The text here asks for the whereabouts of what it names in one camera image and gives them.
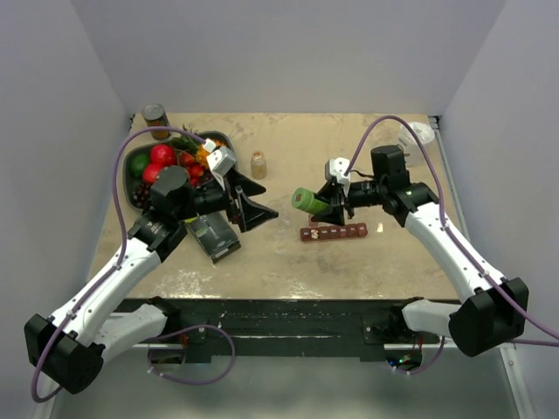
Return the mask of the red weekly pill organizer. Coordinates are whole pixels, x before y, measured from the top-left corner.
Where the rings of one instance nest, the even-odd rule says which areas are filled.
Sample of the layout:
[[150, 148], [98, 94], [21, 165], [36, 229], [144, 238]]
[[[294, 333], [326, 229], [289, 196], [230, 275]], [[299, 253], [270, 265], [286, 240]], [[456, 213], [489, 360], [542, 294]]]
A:
[[[318, 239], [312, 239], [310, 230], [318, 230], [320, 235]], [[337, 226], [328, 223], [316, 223], [308, 216], [308, 224], [306, 227], [300, 228], [300, 240], [303, 243], [326, 242], [346, 239], [364, 238], [368, 235], [368, 227], [366, 223], [350, 223], [345, 226]]]

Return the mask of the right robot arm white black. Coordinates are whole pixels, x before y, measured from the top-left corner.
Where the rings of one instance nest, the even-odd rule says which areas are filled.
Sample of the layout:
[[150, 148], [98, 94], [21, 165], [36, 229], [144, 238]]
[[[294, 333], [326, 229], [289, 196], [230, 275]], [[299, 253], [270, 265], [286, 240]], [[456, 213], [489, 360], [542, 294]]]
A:
[[473, 357], [521, 336], [528, 307], [528, 287], [507, 279], [472, 247], [442, 207], [442, 199], [423, 182], [412, 182], [403, 151], [394, 145], [374, 148], [373, 175], [352, 182], [350, 161], [329, 160], [325, 184], [312, 195], [323, 209], [319, 223], [343, 226], [355, 209], [380, 206], [431, 254], [459, 297], [456, 305], [413, 298], [403, 302], [389, 322], [391, 337], [410, 342], [419, 333], [450, 338]]

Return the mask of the green capped pill bottle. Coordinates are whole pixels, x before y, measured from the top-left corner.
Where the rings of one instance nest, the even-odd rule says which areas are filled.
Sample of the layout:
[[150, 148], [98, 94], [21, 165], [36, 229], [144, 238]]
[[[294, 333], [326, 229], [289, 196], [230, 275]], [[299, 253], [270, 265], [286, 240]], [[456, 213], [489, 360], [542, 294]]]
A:
[[313, 191], [305, 188], [297, 188], [293, 192], [291, 203], [295, 209], [313, 216], [327, 210], [330, 206], [328, 202], [322, 200]]

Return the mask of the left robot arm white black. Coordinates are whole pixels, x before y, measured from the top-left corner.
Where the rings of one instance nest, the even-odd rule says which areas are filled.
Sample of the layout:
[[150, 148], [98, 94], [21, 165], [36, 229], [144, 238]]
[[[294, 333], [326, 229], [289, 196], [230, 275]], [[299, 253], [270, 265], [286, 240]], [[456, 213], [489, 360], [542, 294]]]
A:
[[158, 172], [148, 207], [121, 247], [74, 297], [50, 316], [33, 315], [24, 337], [35, 375], [45, 374], [75, 395], [86, 389], [105, 363], [144, 340], [175, 340], [185, 325], [178, 308], [153, 298], [108, 325], [107, 320], [129, 292], [161, 265], [187, 235], [185, 221], [219, 211], [243, 232], [278, 217], [278, 212], [252, 201], [262, 185], [231, 168], [221, 180], [201, 188], [187, 171], [169, 166]]

